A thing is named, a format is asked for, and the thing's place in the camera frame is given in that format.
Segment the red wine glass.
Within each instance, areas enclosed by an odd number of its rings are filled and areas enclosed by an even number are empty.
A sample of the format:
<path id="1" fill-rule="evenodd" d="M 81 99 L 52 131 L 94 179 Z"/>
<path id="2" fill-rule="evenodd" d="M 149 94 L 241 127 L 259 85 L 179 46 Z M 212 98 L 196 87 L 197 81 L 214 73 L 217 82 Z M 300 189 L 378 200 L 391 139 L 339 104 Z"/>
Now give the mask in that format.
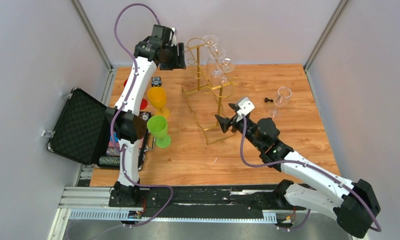
<path id="1" fill-rule="evenodd" d="M 128 78 L 124 81 L 123 87 L 126 87 L 126 84 L 128 82 Z M 145 98 L 142 98 L 141 103 L 140 103 L 140 110 L 144 110 L 148 106 L 148 101 Z"/>

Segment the clear wine glass front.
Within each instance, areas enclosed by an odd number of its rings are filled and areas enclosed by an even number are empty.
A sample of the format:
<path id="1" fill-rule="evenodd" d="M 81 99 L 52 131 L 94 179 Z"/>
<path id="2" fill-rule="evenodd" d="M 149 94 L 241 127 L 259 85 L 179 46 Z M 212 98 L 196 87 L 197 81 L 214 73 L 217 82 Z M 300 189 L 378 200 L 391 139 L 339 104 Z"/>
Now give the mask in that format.
<path id="1" fill-rule="evenodd" d="M 285 107 L 292 96 L 292 90 L 287 86 L 280 87 L 273 99 L 274 107 L 272 107 L 268 112 L 272 118 L 279 116 L 279 113 L 283 107 Z"/>

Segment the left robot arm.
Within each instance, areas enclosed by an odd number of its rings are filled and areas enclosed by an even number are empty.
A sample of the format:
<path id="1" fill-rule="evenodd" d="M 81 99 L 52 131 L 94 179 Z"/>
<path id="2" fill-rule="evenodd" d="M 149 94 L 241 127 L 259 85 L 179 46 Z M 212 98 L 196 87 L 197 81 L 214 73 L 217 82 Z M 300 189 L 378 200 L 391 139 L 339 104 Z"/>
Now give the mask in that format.
<path id="1" fill-rule="evenodd" d="M 184 44 L 177 41 L 176 29 L 155 24 L 151 35 L 141 40 L 133 51 L 125 50 L 133 65 L 122 96 L 105 115 L 110 123 L 114 147 L 120 153 L 119 177 L 112 196 L 122 198 L 128 206 L 141 201 L 139 147 L 147 133 L 147 123 L 140 118 L 140 106 L 156 69 L 185 69 Z"/>

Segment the green wine glass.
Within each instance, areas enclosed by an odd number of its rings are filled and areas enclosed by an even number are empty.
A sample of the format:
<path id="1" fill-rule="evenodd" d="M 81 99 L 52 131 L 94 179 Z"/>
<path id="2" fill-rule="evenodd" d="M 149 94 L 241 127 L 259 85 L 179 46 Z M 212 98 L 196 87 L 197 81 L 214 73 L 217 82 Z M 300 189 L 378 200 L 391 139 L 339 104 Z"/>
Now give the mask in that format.
<path id="1" fill-rule="evenodd" d="M 147 129 L 156 138 L 157 147 L 164 149 L 170 146 L 171 137 L 168 134 L 169 126 L 165 117 L 161 115 L 151 117 L 147 122 Z"/>

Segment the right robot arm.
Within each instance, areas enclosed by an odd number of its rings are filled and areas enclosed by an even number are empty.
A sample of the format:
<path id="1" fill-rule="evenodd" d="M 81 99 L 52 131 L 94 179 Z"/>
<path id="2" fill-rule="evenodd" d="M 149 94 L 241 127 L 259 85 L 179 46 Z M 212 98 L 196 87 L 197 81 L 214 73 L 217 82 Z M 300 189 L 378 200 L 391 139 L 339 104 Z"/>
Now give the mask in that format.
<path id="1" fill-rule="evenodd" d="M 280 131 L 272 118 L 257 122 L 250 119 L 255 108 L 252 102 L 231 103 L 231 118 L 218 114 L 215 118 L 223 133 L 241 133 L 239 154 L 242 162 L 252 168 L 269 167 L 291 175 L 308 185 L 282 180 L 273 195 L 280 209 L 289 205 L 306 208 L 334 219 L 348 234 L 364 238 L 368 231 L 381 232 L 377 220 L 381 207 L 372 185 L 336 175 L 309 161 L 279 139 Z"/>

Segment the orange wine glass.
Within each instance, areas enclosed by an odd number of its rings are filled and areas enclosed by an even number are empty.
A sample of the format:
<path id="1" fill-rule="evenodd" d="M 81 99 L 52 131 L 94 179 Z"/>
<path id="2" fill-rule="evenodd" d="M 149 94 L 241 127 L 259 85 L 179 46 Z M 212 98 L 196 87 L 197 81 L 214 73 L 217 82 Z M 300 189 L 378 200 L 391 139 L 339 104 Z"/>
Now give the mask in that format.
<path id="1" fill-rule="evenodd" d="M 155 115 L 168 118 L 170 111 L 166 108 L 167 96 L 166 91 L 162 87 L 151 87 L 147 91 L 147 98 L 150 104 L 156 109 Z"/>

